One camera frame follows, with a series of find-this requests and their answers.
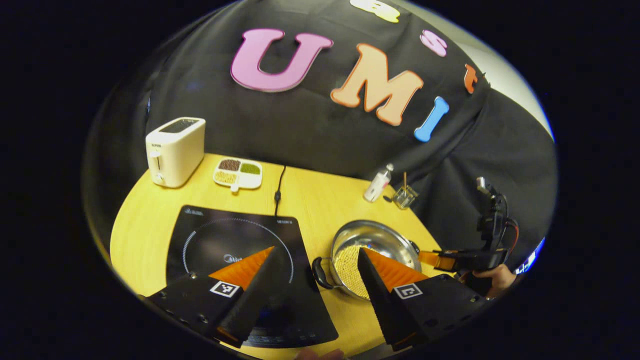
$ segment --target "yellow table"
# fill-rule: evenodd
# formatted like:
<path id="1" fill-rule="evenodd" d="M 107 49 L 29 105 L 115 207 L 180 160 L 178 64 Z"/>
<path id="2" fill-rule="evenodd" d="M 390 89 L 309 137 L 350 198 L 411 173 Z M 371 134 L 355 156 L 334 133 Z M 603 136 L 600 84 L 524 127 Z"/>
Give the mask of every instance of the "yellow table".
<path id="1" fill-rule="evenodd" d="M 212 179 L 222 158 L 205 154 L 189 181 L 178 189 L 155 185 L 147 171 L 128 194 L 113 225 L 111 262 L 133 292 L 149 296 L 166 286 L 169 242 L 183 205 L 273 215 L 273 194 L 283 166 L 261 163 L 262 185 L 254 190 L 240 189 L 234 195 Z M 400 210 L 382 196 L 374 203 L 365 201 L 362 194 L 368 185 L 361 179 L 287 167 L 278 215 L 298 219 L 310 264 L 318 256 L 329 256 L 333 237 L 342 225 L 360 219 L 381 222 L 422 250 L 440 249 L 411 210 Z M 388 186 L 384 194 L 391 197 L 394 190 Z M 446 274 L 424 263 L 422 272 L 428 276 Z M 339 337 L 311 349 L 323 354 L 341 348 L 345 356 L 352 356 L 384 343 L 370 302 L 353 299 L 338 289 L 319 290 Z M 299 349 L 242 347 L 238 351 L 262 359 L 292 359 Z"/>

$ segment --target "yellow grains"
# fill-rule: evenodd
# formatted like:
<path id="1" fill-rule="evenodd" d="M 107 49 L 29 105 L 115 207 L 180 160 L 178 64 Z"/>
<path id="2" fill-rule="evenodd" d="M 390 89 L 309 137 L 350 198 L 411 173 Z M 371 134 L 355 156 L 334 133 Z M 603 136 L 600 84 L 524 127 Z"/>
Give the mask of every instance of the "yellow grains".
<path id="1" fill-rule="evenodd" d="M 236 175 L 218 171 L 216 172 L 215 179 L 221 183 L 233 184 L 236 181 Z"/>
<path id="2" fill-rule="evenodd" d="M 336 254 L 333 265 L 340 280 L 342 280 L 349 290 L 365 299 L 369 299 L 369 293 L 367 293 L 367 288 L 364 286 L 364 282 L 362 282 L 360 272 L 358 271 L 358 251 L 361 247 L 364 246 L 351 245 L 342 249 Z"/>

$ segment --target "white toaster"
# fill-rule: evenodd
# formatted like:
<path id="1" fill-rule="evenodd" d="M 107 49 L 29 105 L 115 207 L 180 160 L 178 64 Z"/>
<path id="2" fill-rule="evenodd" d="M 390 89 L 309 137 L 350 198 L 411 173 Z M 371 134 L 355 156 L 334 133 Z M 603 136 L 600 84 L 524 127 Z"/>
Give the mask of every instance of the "white toaster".
<path id="1" fill-rule="evenodd" d="M 205 120 L 179 117 L 147 135 L 147 161 L 155 184 L 178 188 L 204 157 Z"/>

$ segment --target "stainless steel pot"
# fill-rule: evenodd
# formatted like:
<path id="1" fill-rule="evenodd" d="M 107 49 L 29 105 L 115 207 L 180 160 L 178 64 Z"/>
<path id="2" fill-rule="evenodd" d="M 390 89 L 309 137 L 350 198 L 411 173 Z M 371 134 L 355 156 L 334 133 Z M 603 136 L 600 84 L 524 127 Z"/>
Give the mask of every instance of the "stainless steel pot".
<path id="1" fill-rule="evenodd" d="M 400 235 L 397 231 L 379 222 L 370 220 L 355 220 L 342 226 L 333 238 L 331 254 L 328 258 L 318 257 L 312 262 L 312 271 L 317 283 L 326 289 L 340 288 L 348 295 L 356 299 L 369 299 L 359 296 L 352 289 L 349 289 L 340 279 L 340 274 L 336 271 L 335 258 L 340 251 L 352 246 L 361 245 L 375 250 L 380 254 L 394 259 L 419 272 L 422 271 L 418 253 L 420 249 L 412 241 Z M 327 281 L 321 262 L 324 259 L 330 261 L 330 271 L 334 284 Z M 358 271 L 357 263 L 353 264 L 350 271 Z"/>

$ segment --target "power cord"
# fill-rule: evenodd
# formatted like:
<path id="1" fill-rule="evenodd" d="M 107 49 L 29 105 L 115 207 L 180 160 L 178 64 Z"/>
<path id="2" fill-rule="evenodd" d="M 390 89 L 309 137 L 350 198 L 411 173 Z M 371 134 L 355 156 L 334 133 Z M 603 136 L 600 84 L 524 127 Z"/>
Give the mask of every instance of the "power cord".
<path id="1" fill-rule="evenodd" d="M 280 203 L 280 198 L 282 198 L 282 193 L 280 192 L 280 185 L 282 185 L 282 176 L 284 175 L 284 170 L 287 169 L 287 165 L 282 169 L 282 173 L 280 173 L 280 180 L 278 181 L 278 190 L 276 191 L 275 196 L 273 197 L 276 200 L 276 211 L 273 213 L 273 216 L 278 216 L 278 204 Z"/>
<path id="2" fill-rule="evenodd" d="M 506 197 L 506 196 L 504 196 L 504 195 L 500 195 L 500 197 L 502 198 L 502 201 L 503 201 L 503 203 L 504 203 L 504 212 L 505 212 L 505 217 L 504 217 L 504 218 L 506 219 L 505 224 L 507 224 L 507 223 L 508 223 L 508 221 L 510 220 L 510 219 L 509 219 L 509 204 L 507 203 L 507 197 Z M 501 242 L 502 244 L 504 244 L 503 239 L 504 239 L 504 235 L 505 235 L 506 233 L 507 233 L 507 226 L 505 226 L 505 227 L 502 229 L 502 234 L 500 235 L 500 242 Z"/>
<path id="3" fill-rule="evenodd" d="M 515 231 L 516 231 L 515 240 L 513 240 L 513 244 L 511 245 L 511 248 L 509 249 L 509 255 L 511 255 L 511 253 L 513 252 L 513 249 L 515 249 L 516 244 L 518 243 L 518 238 L 520 237 L 520 226 L 518 225 L 518 222 L 515 219 L 512 219 L 512 218 L 507 220 L 507 226 L 513 227 L 513 229 L 515 229 Z"/>

